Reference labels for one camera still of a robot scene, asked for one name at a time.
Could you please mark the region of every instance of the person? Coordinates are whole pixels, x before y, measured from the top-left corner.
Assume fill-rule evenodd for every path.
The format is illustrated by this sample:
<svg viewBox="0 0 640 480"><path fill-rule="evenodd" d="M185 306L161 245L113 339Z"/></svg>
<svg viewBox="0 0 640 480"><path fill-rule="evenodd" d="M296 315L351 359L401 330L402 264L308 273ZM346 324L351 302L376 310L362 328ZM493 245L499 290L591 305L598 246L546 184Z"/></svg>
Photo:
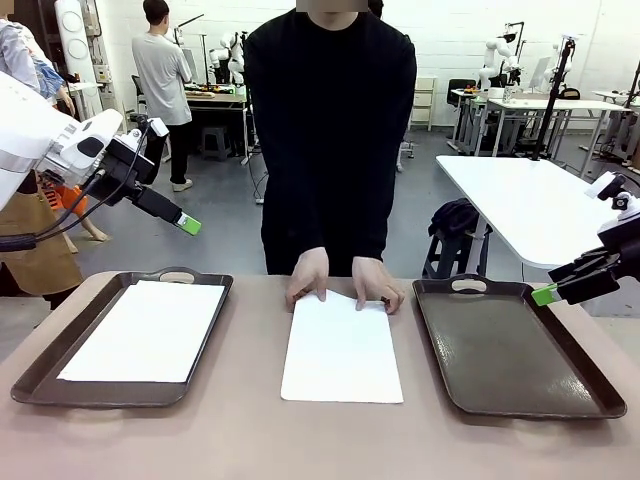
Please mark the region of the person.
<svg viewBox="0 0 640 480"><path fill-rule="evenodd" d="M0 71L36 92L40 84L21 28L9 22L12 10L0 9ZM31 171L0 211L0 236L39 232L56 217ZM0 253L0 294L26 292L42 296L55 310L83 281L80 269L61 235L27 252Z"/></svg>
<svg viewBox="0 0 640 480"><path fill-rule="evenodd" d="M9 10L0 11L0 72L40 93L36 67L22 36L22 28L9 21Z"/></svg>
<svg viewBox="0 0 640 480"><path fill-rule="evenodd" d="M33 34L33 32L29 29L29 27L17 22L14 22L14 25L21 29L20 37L22 38L25 45L27 46L27 49L29 50L29 53L31 54L31 57L34 60L34 62L37 62L37 61L43 62L50 69L53 69L53 62L51 62L51 60L47 58L47 56L45 55L40 45L38 45L38 42L36 41L36 37ZM69 96L69 93L67 93L66 88L64 86L61 86L57 94L58 94L58 97L64 102L67 109L69 110L69 115L71 115L72 117L75 117L76 107L73 104L73 100ZM52 105L56 104L55 97L51 97L49 100Z"/></svg>
<svg viewBox="0 0 640 480"><path fill-rule="evenodd" d="M165 35L169 31L169 5L164 0L145 0L149 31L133 39L133 58L150 118L160 118L171 138L171 183L174 192L193 186L185 177L189 157L191 110L184 84L191 82L191 70L182 50ZM166 137L147 141L145 157L154 168L142 183L151 185L158 175Z"/></svg>
<svg viewBox="0 0 640 480"><path fill-rule="evenodd" d="M249 36L245 73L269 170L267 271L291 275L290 308L327 277L353 277L394 313L404 293L382 262L415 50L366 0L299 0ZM283 94L282 85L287 85Z"/></svg>

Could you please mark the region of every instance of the orange object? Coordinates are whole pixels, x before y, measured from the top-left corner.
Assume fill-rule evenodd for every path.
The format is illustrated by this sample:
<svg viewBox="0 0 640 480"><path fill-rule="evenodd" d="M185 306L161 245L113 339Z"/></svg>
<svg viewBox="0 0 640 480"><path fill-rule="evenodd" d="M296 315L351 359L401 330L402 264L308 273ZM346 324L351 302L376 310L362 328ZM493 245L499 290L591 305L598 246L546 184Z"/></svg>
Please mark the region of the orange object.
<svg viewBox="0 0 640 480"><path fill-rule="evenodd" d="M73 189L67 187L57 187L53 189L43 188L43 191L49 201L49 205L51 205L51 209L54 211L69 209L71 205L73 205L73 202L82 195L82 190L80 190L79 187L74 187ZM78 216L84 215L88 205L89 199L85 197L78 206L73 209L73 213Z"/></svg>

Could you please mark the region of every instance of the hand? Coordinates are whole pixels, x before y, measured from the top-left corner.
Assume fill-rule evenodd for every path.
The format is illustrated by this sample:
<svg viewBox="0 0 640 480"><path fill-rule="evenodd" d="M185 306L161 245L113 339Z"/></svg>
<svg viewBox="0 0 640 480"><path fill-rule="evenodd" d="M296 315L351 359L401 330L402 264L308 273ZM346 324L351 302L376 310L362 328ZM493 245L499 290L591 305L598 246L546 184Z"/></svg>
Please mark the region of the hand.
<svg viewBox="0 0 640 480"><path fill-rule="evenodd" d="M58 90L58 95L60 95L60 99L64 102L64 104L69 109L69 112L70 112L71 116L75 117L76 116L76 107L73 104L73 100L71 99L71 97L69 96L67 91L64 89L64 87L60 87L60 90Z"/></svg>
<svg viewBox="0 0 640 480"><path fill-rule="evenodd" d="M353 259L353 283L358 292L358 311L364 308L367 294L382 299L389 315L398 311L404 302L404 292L396 284L384 264L375 258L355 257Z"/></svg>
<svg viewBox="0 0 640 480"><path fill-rule="evenodd" d="M293 311L296 302L307 293L317 290L321 302L327 299L327 279L329 278L329 257L320 248L307 250L298 259L289 287L287 288L287 308Z"/></svg>

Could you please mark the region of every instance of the gray t-shirt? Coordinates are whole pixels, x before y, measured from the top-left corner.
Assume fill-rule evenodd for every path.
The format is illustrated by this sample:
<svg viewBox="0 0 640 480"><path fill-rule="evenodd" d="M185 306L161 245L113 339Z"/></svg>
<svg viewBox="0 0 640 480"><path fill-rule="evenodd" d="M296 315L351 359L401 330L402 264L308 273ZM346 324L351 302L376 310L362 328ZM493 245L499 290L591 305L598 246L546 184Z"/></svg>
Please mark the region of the gray t-shirt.
<svg viewBox="0 0 640 480"><path fill-rule="evenodd" d="M133 39L133 58L149 116L159 117L166 125L189 123L184 83L191 82L191 70L180 47L163 36L145 33Z"/></svg>

